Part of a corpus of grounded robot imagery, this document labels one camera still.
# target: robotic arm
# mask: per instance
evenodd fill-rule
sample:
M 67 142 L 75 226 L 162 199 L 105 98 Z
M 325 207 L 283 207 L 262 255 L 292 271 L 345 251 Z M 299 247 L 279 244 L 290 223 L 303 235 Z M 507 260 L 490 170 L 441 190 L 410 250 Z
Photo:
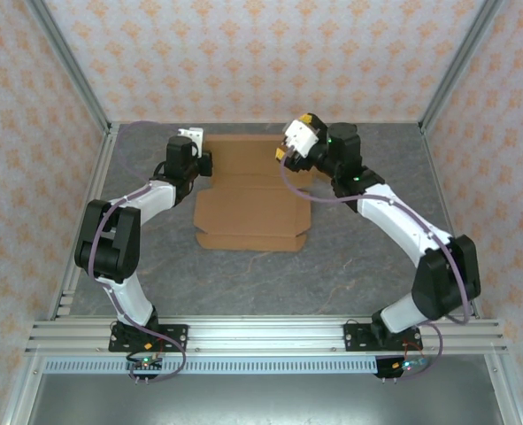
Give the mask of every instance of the robotic arm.
M 158 165 L 144 193 L 137 196 L 139 189 L 123 197 L 126 202 L 104 225 L 104 233 L 96 247 L 94 277 L 104 285 L 118 313 L 118 323 L 112 328 L 112 341 L 119 334 L 135 336 L 132 339 L 138 340 L 139 346 L 149 339 L 131 326 L 126 316 L 141 327 L 155 332 L 160 330 L 155 307 L 143 294 L 135 271 L 140 255 L 140 229 L 148 220 L 182 201 L 191 192 L 198 175 L 212 175 L 212 155 L 202 150 L 203 136 L 201 128 L 191 128 L 181 129 L 178 135 L 171 137 L 165 161 Z M 120 199 L 93 200 L 86 207 L 74 261 L 87 273 L 96 230 L 104 214 Z M 111 349 L 113 345 L 117 345 L 119 351 L 136 351 L 129 341 L 126 346 L 111 344 Z
M 369 340 L 373 335 L 373 342 L 387 349 L 406 330 L 440 319 L 462 304 L 456 276 L 439 242 L 458 266 L 468 301 L 481 293 L 477 254 L 469 237 L 454 238 L 424 220 L 395 195 L 384 179 L 363 166 L 360 145 L 355 125 L 337 123 L 328 127 L 316 115 L 307 113 L 285 129 L 276 158 L 295 172 L 315 166 L 331 178 L 337 197 L 361 196 L 346 205 L 378 225 L 417 268 L 411 292 L 375 313 L 371 332 L 365 333 L 365 338 Z

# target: wall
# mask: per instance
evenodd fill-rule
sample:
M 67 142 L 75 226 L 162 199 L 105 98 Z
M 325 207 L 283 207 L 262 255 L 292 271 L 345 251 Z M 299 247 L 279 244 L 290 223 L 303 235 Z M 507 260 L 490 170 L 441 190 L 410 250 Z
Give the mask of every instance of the wall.
M 1 413 L 64 272 L 100 139 L 26 3 L 0 0 Z
M 112 120 L 417 122 L 482 0 L 49 0 Z
M 523 0 L 508 1 L 428 136 L 457 232 L 476 241 L 481 306 L 523 369 Z

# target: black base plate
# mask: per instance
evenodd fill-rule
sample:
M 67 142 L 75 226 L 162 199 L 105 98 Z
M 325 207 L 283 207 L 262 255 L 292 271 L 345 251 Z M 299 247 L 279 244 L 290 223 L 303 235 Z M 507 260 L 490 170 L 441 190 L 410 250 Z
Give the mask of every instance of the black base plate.
M 404 352 L 403 341 L 415 343 L 422 350 L 422 338 L 417 328 L 393 335 L 381 346 L 371 331 L 371 323 L 346 323 L 343 325 L 343 341 L 346 352 Z M 408 351 L 416 352 L 417 349 L 408 345 Z
M 144 338 L 148 334 L 143 332 L 137 334 L 137 337 L 129 337 L 129 333 L 122 332 L 123 323 L 116 322 L 112 325 L 112 335 L 110 336 L 110 344 L 108 350 L 110 352 L 159 352 L 160 344 L 155 344 L 157 339 L 149 335 L 149 338 Z M 188 325 L 158 325 L 158 333 L 169 336 L 186 351 L 188 342 Z M 147 343 L 153 344 L 150 349 L 146 349 L 144 345 Z M 179 349 L 167 341 L 163 343 L 163 352 L 178 352 Z

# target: flattened cardboard box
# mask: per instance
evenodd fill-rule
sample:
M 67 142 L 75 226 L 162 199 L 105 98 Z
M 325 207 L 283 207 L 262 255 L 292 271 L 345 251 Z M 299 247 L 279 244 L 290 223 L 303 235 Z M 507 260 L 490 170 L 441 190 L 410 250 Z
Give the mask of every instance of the flattened cardboard box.
M 282 135 L 207 135 L 212 188 L 196 198 L 198 243 L 209 250 L 299 251 L 311 226 L 310 202 L 284 185 L 275 150 Z M 298 188 L 311 175 L 291 173 Z

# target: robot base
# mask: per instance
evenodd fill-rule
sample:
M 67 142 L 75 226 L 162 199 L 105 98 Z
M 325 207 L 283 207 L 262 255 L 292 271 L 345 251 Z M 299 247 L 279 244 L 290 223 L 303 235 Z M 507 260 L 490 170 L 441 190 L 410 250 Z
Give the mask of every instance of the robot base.
M 383 344 L 372 332 L 371 323 L 346 323 L 343 325 L 343 341 L 346 352 L 409 352 L 417 351 L 417 348 L 404 341 L 415 343 L 422 350 L 422 338 L 418 328 L 408 328 L 398 334 L 392 334 Z
M 188 325 L 156 325 L 154 331 L 161 335 L 168 336 L 178 342 L 186 351 L 188 342 Z M 110 352 L 179 352 L 179 349 L 163 341 L 163 346 L 159 344 L 161 340 L 145 334 L 144 332 L 128 326 L 120 321 L 112 325 L 112 334 L 110 335 Z

